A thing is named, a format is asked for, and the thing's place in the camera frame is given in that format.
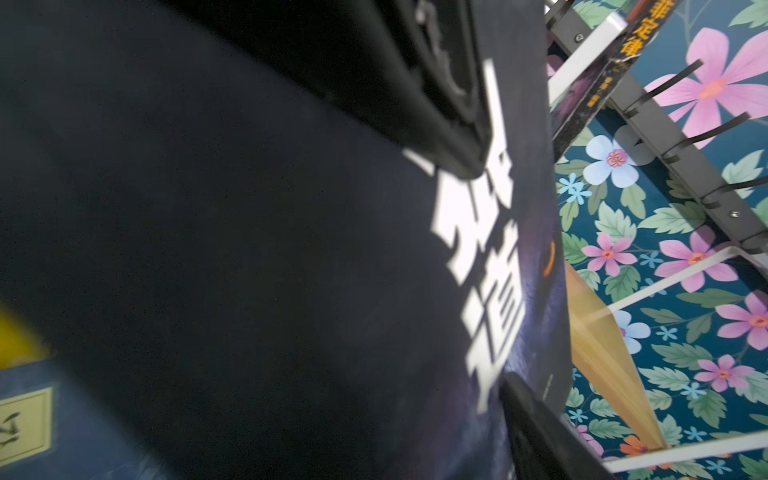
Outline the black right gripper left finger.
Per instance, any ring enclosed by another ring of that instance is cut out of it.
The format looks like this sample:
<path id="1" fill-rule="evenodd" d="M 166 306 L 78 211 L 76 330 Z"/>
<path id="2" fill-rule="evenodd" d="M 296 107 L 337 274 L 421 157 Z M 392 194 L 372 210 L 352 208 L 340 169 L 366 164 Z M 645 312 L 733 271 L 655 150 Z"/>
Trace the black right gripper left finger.
<path id="1" fill-rule="evenodd" d="M 170 7 L 461 179 L 491 126 L 466 1 L 172 1 Z"/>

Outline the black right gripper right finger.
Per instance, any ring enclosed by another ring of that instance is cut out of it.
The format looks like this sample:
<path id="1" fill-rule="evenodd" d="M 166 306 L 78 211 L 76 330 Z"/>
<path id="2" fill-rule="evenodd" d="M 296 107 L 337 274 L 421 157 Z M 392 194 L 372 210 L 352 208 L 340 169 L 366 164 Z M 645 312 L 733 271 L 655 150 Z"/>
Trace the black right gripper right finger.
<path id="1" fill-rule="evenodd" d="M 516 373 L 499 388 L 514 477 L 523 480 L 613 480 L 593 450 Z"/>

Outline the black wolf cover book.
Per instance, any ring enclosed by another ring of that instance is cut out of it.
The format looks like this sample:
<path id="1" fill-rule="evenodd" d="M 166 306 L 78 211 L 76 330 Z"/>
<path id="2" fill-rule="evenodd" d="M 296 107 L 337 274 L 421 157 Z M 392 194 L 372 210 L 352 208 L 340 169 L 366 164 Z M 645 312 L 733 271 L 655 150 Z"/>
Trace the black wolf cover book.
<path id="1" fill-rule="evenodd" d="M 1 305 L 174 476 L 516 479 L 570 387 L 540 1 L 461 179 L 170 7 L 1 5 Z"/>

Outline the navy book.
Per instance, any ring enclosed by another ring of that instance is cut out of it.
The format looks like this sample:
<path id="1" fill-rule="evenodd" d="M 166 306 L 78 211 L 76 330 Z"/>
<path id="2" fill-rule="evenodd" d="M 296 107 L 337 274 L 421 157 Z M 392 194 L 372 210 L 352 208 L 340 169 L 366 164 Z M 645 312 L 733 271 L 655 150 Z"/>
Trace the navy book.
<path id="1" fill-rule="evenodd" d="M 51 361 L 1 372 L 3 479 L 172 479 L 151 451 Z"/>

